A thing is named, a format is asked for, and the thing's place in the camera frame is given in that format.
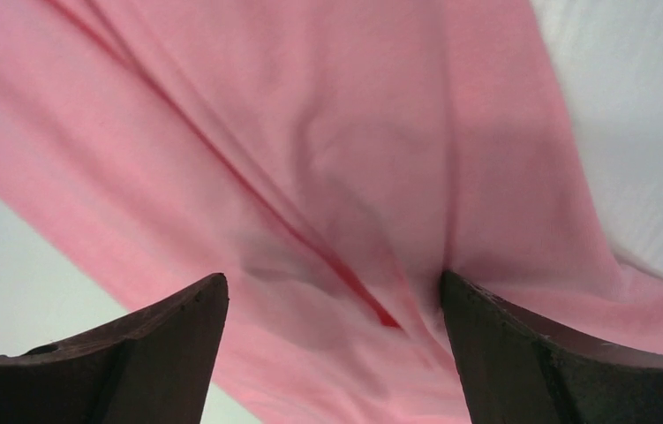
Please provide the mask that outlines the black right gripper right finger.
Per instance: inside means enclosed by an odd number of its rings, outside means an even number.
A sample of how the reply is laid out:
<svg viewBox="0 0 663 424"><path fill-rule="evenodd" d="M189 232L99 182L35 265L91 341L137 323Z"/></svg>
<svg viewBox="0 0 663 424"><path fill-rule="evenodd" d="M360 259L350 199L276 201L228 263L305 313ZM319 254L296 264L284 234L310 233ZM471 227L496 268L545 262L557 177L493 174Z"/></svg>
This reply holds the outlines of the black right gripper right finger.
<svg viewBox="0 0 663 424"><path fill-rule="evenodd" d="M475 423L663 423L663 355L590 336L452 271L440 299Z"/></svg>

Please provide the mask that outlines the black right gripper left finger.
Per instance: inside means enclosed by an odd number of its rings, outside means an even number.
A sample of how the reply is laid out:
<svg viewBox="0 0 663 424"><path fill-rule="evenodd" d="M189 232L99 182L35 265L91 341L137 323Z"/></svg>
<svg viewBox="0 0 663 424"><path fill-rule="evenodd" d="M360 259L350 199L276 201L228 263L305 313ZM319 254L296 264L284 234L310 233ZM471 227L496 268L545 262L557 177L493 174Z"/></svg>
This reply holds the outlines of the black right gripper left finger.
<svg viewBox="0 0 663 424"><path fill-rule="evenodd" d="M0 423L197 423L229 304L224 275L73 337L0 355Z"/></svg>

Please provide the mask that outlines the pink t-shirt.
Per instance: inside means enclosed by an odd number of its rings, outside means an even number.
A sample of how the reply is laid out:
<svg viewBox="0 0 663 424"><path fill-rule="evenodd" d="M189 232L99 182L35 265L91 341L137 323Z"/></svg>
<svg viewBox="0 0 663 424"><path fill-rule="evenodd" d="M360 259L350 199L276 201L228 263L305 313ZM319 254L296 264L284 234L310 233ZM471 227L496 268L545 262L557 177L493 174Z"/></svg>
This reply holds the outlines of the pink t-shirt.
<svg viewBox="0 0 663 424"><path fill-rule="evenodd" d="M0 1L0 199L128 307L225 274L266 423L465 423L453 269L663 353L526 1Z"/></svg>

